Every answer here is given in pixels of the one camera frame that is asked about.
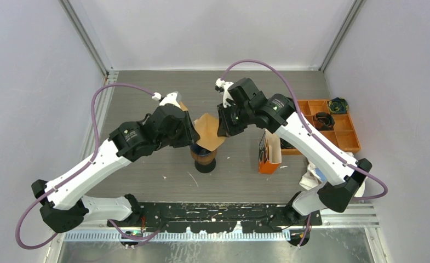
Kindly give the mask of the brown paper coffee filter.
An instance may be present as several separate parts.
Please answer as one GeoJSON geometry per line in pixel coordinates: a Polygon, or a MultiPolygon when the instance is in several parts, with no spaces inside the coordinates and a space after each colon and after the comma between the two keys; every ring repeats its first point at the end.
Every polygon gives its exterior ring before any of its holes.
{"type": "Polygon", "coordinates": [[[179,102],[180,109],[184,112],[188,112],[188,108],[184,105],[183,102],[179,102]]]}

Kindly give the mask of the blue glass dripper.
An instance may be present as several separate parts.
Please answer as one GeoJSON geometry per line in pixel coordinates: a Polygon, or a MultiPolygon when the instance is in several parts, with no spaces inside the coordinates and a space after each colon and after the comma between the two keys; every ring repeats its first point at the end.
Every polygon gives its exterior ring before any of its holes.
{"type": "Polygon", "coordinates": [[[198,144],[192,144],[190,146],[190,150],[191,153],[193,153],[196,156],[210,156],[210,155],[215,155],[217,150],[214,151],[209,151],[201,146],[199,146],[198,144]]]}

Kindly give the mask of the red and black carafe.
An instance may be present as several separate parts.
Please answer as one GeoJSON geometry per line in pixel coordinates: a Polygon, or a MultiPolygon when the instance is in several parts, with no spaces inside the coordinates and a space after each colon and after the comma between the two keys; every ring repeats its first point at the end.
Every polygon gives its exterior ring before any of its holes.
{"type": "Polygon", "coordinates": [[[216,167],[216,159],[213,159],[208,164],[200,164],[199,162],[195,161],[194,166],[196,170],[199,171],[200,173],[204,173],[204,174],[211,173],[216,167]]]}

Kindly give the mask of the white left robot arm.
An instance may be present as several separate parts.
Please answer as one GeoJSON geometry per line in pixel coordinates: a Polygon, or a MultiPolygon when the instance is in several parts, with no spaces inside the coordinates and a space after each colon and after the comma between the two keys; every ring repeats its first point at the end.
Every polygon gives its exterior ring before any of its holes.
{"type": "Polygon", "coordinates": [[[87,192],[112,173],[141,157],[166,147],[186,147],[199,139],[188,111],[181,106],[181,95],[172,92],[160,99],[154,113],[141,121],[124,122],[110,133],[92,154],[62,176],[37,180],[32,184],[35,197],[41,199],[43,221],[56,233],[70,231],[88,221],[112,220],[118,226],[136,226],[142,210],[132,194],[118,198],[95,198],[87,192]]]}

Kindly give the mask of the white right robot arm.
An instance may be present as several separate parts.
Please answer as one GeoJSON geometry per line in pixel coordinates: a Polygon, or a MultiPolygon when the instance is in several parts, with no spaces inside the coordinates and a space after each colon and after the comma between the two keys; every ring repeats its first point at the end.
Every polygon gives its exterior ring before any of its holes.
{"type": "Polygon", "coordinates": [[[293,145],[324,174],[324,183],[296,194],[288,203],[290,223],[300,225],[317,210],[346,210],[372,167],[368,160],[349,156],[316,130],[289,97],[267,98],[250,78],[234,83],[217,79],[215,89],[223,94],[217,106],[218,136],[236,136],[255,125],[293,145]]]}

